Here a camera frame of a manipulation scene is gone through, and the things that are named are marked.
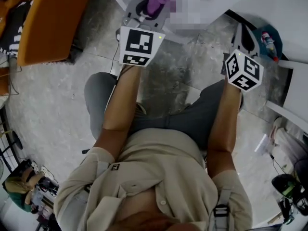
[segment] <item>bag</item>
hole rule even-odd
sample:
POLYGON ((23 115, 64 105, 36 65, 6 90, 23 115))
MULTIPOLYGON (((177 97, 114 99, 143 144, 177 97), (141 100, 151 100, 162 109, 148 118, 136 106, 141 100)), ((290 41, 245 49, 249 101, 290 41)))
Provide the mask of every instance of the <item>bag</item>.
MULTIPOLYGON (((234 231, 234 219, 230 218, 229 200, 232 189, 224 187, 221 190, 218 203, 210 215, 208 231, 234 231)), ((282 224, 270 227, 250 229, 247 231, 280 231, 282 224)))

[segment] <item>shoe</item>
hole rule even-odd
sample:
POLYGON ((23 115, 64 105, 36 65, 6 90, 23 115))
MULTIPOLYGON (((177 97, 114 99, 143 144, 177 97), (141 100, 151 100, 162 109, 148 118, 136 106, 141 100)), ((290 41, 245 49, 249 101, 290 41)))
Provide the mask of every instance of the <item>shoe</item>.
POLYGON ((48 171, 48 169, 45 166, 42 166, 40 168, 41 172, 44 173, 46 178, 49 178, 50 180, 54 180, 53 174, 51 172, 48 171))
POLYGON ((37 174, 39 172, 38 165, 35 161, 32 161, 31 167, 33 167, 34 172, 37 174))
POLYGON ((136 103, 136 108, 146 115, 146 110, 141 103, 136 103))
POLYGON ((273 129, 271 130, 269 134, 271 140, 273 141, 275 140, 275 134, 277 130, 281 128, 281 124, 282 124, 282 117, 280 116, 274 121, 273 129))

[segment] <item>orange chair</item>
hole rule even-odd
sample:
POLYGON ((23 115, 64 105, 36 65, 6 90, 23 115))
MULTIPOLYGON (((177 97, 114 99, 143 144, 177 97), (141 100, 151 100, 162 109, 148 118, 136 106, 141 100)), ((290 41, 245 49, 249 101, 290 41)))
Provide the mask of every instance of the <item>orange chair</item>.
POLYGON ((88 0, 34 0, 23 28, 17 63, 54 62, 69 56, 88 0))

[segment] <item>knee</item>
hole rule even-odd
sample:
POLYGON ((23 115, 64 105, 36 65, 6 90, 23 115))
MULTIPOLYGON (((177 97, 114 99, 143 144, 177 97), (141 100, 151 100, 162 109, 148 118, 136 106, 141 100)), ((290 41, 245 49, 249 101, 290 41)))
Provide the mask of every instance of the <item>knee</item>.
POLYGON ((85 85, 85 91, 92 89, 93 87, 102 85, 112 85, 116 81, 116 77, 109 73, 99 72, 89 77, 85 85))

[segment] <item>person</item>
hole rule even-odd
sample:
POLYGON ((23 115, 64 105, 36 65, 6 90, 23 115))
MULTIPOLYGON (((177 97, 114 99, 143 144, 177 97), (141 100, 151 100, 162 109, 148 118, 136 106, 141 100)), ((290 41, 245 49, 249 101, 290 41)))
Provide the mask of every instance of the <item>person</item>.
POLYGON ((45 177, 53 178, 52 174, 46 169, 41 167, 41 172, 32 176, 27 180, 33 171, 32 167, 28 167, 21 177, 8 177, 4 182, 6 191, 11 200, 25 212, 36 214, 39 211, 39 206, 35 205, 32 201, 32 192, 35 185, 45 177))
POLYGON ((303 187, 308 189, 308 146, 289 134, 282 126, 282 117, 278 117, 273 125, 270 138, 289 157, 303 187))
POLYGON ((220 81, 180 113, 152 118, 136 104, 140 76, 140 67, 126 65, 118 82, 109 73, 88 79, 96 143, 59 188, 54 212, 61 229, 207 230, 224 188, 231 190, 230 224, 250 229, 251 204, 231 156, 239 89, 220 81), (200 151, 207 151, 207 172, 200 151))

